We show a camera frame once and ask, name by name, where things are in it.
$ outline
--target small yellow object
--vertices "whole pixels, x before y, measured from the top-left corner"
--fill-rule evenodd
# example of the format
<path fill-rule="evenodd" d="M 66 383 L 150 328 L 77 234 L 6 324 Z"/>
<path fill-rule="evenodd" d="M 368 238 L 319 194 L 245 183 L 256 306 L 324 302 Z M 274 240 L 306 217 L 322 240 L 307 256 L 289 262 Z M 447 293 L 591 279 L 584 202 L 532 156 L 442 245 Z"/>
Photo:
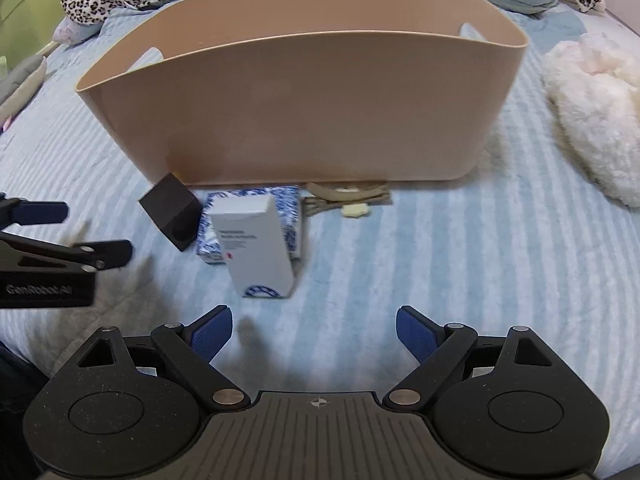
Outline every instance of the small yellow object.
<path fill-rule="evenodd" d="M 367 204 L 347 204 L 342 206 L 342 216 L 347 218 L 360 218 L 369 214 Z"/>

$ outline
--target printed logo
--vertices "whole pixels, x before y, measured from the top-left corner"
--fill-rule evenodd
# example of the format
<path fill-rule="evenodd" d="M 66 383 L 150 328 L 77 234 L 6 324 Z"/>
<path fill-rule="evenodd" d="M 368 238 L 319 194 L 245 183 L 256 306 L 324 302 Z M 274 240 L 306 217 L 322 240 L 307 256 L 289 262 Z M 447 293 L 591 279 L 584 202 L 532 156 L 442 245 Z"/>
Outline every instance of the printed logo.
<path fill-rule="evenodd" d="M 273 290 L 271 287 L 264 285 L 252 285 L 248 286 L 244 292 L 245 296 L 252 298 L 280 298 L 277 290 Z"/>
<path fill-rule="evenodd" d="M 9 294 L 18 294 L 30 296 L 31 294 L 37 294 L 39 296 L 55 296 L 61 294 L 72 294 L 73 289 L 69 285 L 61 286 L 37 286 L 37 285 L 25 285 L 14 286 L 7 285 L 4 290 Z"/>
<path fill-rule="evenodd" d="M 314 408 L 317 408 L 319 410 L 320 408 L 324 408 L 326 405 L 331 403 L 328 400 L 323 399 L 322 397 L 316 397 L 315 399 L 310 400 L 309 404 L 311 404 Z"/>

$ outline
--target bed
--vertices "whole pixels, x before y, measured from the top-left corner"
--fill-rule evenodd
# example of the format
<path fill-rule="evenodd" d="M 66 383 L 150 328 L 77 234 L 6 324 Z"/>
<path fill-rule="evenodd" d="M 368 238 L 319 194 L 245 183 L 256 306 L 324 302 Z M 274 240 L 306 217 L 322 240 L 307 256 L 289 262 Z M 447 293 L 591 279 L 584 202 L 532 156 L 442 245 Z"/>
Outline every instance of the bed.
<path fill-rule="evenodd" d="M 394 204 L 368 218 L 309 219 L 296 290 L 275 301 L 238 298 L 225 267 L 162 236 L 137 204 L 150 184 L 74 92 L 153 12 L 116 10 L 98 37 L 57 49 L 42 90 L 0 136 L 0 190 L 64 200 L 71 211 L 64 224 L 10 232 L 60 243 L 128 238 L 134 258 L 101 273 L 90 308 L 0 312 L 0 340 L 52 374 L 100 326 L 143 334 L 225 303 L 234 335 L 212 363 L 252 396 L 382 394 L 415 367 L 394 332 L 403 304 L 485 335 L 524 324 L 609 411 L 597 474 L 640 462 L 640 224 L 588 180 L 540 83 L 543 53 L 584 32 L 577 16 L 510 14 L 532 45 L 475 170 L 455 182 L 396 185 Z"/>

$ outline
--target tan plastic basket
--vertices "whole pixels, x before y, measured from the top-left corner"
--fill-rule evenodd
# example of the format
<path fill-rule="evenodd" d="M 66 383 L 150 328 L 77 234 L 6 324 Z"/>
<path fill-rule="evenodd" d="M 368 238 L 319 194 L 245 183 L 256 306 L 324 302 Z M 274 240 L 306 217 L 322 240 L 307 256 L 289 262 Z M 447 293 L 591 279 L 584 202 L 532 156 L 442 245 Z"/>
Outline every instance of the tan plastic basket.
<path fill-rule="evenodd" d="M 183 0 L 76 90 L 152 182 L 446 180 L 478 160 L 526 46 L 485 0 Z M 127 73 L 150 47 L 164 61 Z"/>

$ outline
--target blue and white tissue box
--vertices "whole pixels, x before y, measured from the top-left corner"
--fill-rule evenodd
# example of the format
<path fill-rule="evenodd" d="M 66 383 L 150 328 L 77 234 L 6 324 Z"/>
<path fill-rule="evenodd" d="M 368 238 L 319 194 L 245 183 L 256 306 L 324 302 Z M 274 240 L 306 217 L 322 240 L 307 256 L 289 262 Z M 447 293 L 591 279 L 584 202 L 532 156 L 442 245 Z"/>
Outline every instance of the blue and white tissue box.
<path fill-rule="evenodd" d="M 209 193 L 202 207 L 198 237 L 196 238 L 196 254 L 208 264 L 224 263 L 218 237 L 211 225 L 209 211 L 213 203 L 219 198 L 247 195 L 272 195 L 274 197 L 278 217 L 282 225 L 282 235 L 284 236 L 289 256 L 293 259 L 299 258 L 302 241 L 302 230 L 300 229 L 302 224 L 302 204 L 298 186 L 256 187 L 253 189 Z"/>

